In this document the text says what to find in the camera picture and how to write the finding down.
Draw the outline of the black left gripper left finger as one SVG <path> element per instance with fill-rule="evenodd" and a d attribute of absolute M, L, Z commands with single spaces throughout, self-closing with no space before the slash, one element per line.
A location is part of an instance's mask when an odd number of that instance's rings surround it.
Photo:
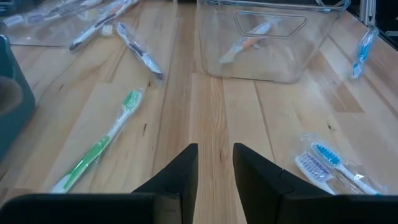
<path fill-rule="evenodd" d="M 128 194 L 29 194 L 0 208 L 0 224 L 192 224 L 198 144 Z"/>

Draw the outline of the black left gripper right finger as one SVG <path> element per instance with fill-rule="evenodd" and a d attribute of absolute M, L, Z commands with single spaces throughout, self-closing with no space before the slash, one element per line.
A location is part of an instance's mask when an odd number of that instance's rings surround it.
<path fill-rule="evenodd" d="M 233 165 L 248 224 L 398 224 L 398 195 L 332 195 L 241 143 Z"/>

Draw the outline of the green toothbrush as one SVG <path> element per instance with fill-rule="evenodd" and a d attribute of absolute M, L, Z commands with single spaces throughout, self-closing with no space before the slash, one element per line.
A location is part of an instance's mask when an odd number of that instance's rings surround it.
<path fill-rule="evenodd" d="M 108 132 L 87 150 L 86 154 L 51 188 L 50 193 L 65 194 L 69 192 L 87 168 L 100 158 L 128 119 L 138 110 L 144 101 L 145 92 L 144 88 L 140 88 L 127 94 L 121 105 L 120 113 Z"/>

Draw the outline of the blue toothbrush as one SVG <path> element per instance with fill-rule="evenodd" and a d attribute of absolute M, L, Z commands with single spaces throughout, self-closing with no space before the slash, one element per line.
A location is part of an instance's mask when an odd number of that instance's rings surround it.
<path fill-rule="evenodd" d="M 370 51 L 379 35 L 379 30 L 375 26 L 369 26 L 365 35 L 360 40 L 356 51 L 355 61 L 352 68 L 352 79 L 358 79 L 364 72 L 365 63 L 369 58 Z"/>
<path fill-rule="evenodd" d="M 312 142 L 311 149 L 318 154 L 330 167 L 340 171 L 345 177 L 354 182 L 361 190 L 370 195 L 380 195 L 381 193 L 365 184 L 357 175 L 352 174 L 344 165 L 342 158 L 328 146 L 320 142 Z"/>

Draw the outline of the orange toothbrush yellow bristles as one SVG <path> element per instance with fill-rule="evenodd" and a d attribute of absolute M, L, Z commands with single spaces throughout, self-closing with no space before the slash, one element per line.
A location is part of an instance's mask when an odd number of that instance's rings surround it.
<path fill-rule="evenodd" d="M 253 34 L 264 35 L 272 28 L 272 26 L 277 25 L 278 22 L 280 21 L 281 19 L 278 17 L 271 18 L 267 22 L 264 22 L 258 25 L 257 27 L 253 28 L 251 31 Z M 232 47 L 224 55 L 221 56 L 220 63 L 226 64 L 233 62 L 235 56 L 238 53 L 252 46 L 258 48 L 257 43 L 260 41 L 260 39 L 261 39 L 260 37 L 241 37 L 232 45 Z"/>

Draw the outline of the teal plastic bin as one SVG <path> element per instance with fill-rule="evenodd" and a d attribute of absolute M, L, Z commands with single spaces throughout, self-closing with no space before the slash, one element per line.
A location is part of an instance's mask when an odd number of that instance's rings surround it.
<path fill-rule="evenodd" d="M 35 109 L 35 96 L 12 50 L 0 34 L 0 162 Z"/>

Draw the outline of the clear plastic bin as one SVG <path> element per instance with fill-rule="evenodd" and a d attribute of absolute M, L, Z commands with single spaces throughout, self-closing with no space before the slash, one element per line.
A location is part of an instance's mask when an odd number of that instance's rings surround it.
<path fill-rule="evenodd" d="M 84 30 L 93 25 L 103 13 L 105 7 L 114 0 L 103 0 L 101 4 L 87 11 L 69 14 L 55 21 L 45 22 L 36 26 L 6 27 L 1 22 L 1 19 L 5 19 L 6 17 L 14 16 L 16 14 L 49 10 L 60 3 L 60 1 L 61 0 L 43 0 L 39 5 L 35 5 L 33 0 L 27 0 L 25 2 L 25 8 L 21 9 L 17 9 L 16 7 L 21 7 L 23 1 L 0 1 L 0 34 L 8 37 L 12 45 L 69 48 L 72 41 L 76 39 Z M 107 22 L 91 37 L 93 37 L 101 29 L 105 31 L 106 35 L 111 35 L 112 28 L 110 28 L 110 23 L 113 20 Z"/>
<path fill-rule="evenodd" d="M 198 0 L 202 69 L 220 78 L 275 83 L 299 81 L 350 0 Z M 281 19 L 264 35 L 252 29 Z M 241 37 L 260 37 L 258 48 L 220 58 Z"/>

